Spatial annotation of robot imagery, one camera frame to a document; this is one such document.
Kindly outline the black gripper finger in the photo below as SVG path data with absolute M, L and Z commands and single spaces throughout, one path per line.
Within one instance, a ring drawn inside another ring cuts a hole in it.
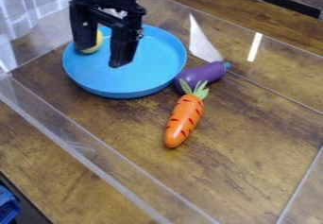
M 121 67 L 132 62 L 138 41 L 142 38 L 142 29 L 133 29 L 116 24 L 112 27 L 109 40 L 109 62 L 112 68 Z
M 78 50 L 96 45 L 97 23 L 93 21 L 88 7 L 69 2 L 69 20 L 73 42 Z

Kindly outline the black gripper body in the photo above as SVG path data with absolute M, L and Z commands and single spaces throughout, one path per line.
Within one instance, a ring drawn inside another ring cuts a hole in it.
M 122 24 L 129 28 L 141 28 L 142 16 L 146 10 L 137 0 L 70 0 L 88 7 L 93 21 L 105 26 Z

